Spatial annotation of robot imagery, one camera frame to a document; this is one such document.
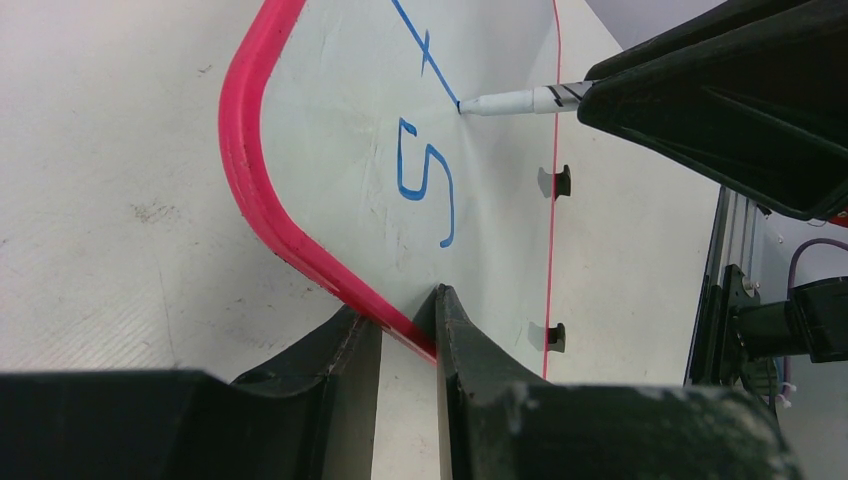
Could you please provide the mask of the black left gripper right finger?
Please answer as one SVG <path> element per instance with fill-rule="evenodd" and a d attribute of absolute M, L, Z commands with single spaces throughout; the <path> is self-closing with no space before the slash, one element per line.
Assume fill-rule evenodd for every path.
<path fill-rule="evenodd" d="M 798 479 L 774 417 L 719 387 L 556 385 L 433 292 L 445 479 Z"/>

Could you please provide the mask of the black left whiteboard foot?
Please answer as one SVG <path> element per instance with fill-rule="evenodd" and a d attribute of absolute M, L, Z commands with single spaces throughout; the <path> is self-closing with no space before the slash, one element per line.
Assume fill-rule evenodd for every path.
<path fill-rule="evenodd" d="M 564 353 L 566 350 L 566 332 L 563 323 L 547 328 L 547 347 L 550 351 Z"/>

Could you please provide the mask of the blue white whiteboard marker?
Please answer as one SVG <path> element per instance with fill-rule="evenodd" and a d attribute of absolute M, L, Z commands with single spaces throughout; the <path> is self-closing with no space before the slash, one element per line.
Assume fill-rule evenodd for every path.
<path fill-rule="evenodd" d="M 458 112 L 461 115 L 502 116 L 576 111 L 593 84 L 593 81 L 581 81 L 482 95 L 460 101 Z"/>

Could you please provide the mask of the black whiteboard foot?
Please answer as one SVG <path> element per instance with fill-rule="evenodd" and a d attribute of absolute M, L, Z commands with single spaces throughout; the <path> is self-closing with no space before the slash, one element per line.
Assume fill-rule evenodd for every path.
<path fill-rule="evenodd" d="M 566 332 L 563 323 L 547 328 L 547 347 L 550 351 L 564 353 L 566 350 Z"/>
<path fill-rule="evenodd" d="M 564 165 L 560 172 L 553 175 L 552 195 L 554 199 L 561 196 L 570 197 L 572 191 L 571 170 L 568 165 Z"/>

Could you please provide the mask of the black right whiteboard foot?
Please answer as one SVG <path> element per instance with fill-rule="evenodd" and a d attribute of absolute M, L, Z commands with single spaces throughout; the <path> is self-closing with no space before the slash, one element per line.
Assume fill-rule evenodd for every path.
<path fill-rule="evenodd" d="M 552 195 L 554 199 L 561 196 L 570 197 L 572 191 L 571 170 L 568 165 L 564 165 L 560 172 L 553 175 Z"/>

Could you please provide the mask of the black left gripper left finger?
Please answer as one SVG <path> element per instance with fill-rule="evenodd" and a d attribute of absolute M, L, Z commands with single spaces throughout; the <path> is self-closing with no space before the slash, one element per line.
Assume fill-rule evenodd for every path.
<path fill-rule="evenodd" d="M 5 479 L 367 479 L 382 333 L 350 308 L 224 382 L 199 370 L 1 378 Z"/>

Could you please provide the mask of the pink framed whiteboard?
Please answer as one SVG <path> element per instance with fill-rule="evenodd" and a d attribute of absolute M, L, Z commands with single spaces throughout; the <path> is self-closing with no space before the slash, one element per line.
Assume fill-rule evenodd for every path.
<path fill-rule="evenodd" d="M 447 284 L 545 375 L 558 121 L 457 103 L 561 63 L 552 1 L 266 1 L 221 90 L 231 192 L 273 253 L 417 353 Z"/>

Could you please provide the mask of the aluminium frame rail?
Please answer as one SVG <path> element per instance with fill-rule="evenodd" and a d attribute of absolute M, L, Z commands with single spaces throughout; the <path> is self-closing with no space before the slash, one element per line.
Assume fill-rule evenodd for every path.
<path fill-rule="evenodd" d="M 760 302 L 757 262 L 765 215 L 753 200 L 719 189 L 684 384 L 731 386 L 746 360 L 735 315 Z"/>

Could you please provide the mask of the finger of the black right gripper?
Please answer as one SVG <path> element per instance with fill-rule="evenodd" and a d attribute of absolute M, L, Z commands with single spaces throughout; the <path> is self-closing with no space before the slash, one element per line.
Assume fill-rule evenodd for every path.
<path fill-rule="evenodd" d="M 785 216 L 847 204 L 847 17 L 766 20 L 593 81 L 589 127 Z"/>
<path fill-rule="evenodd" d="M 846 1 L 726 1 L 719 6 L 658 34 L 640 44 L 595 64 L 585 80 L 598 81 L 627 68 L 638 66 L 674 51 L 696 45 L 766 20 L 788 20 L 789 25 L 800 23 L 801 14 L 811 7 L 833 6 L 837 12 L 847 12 Z"/>

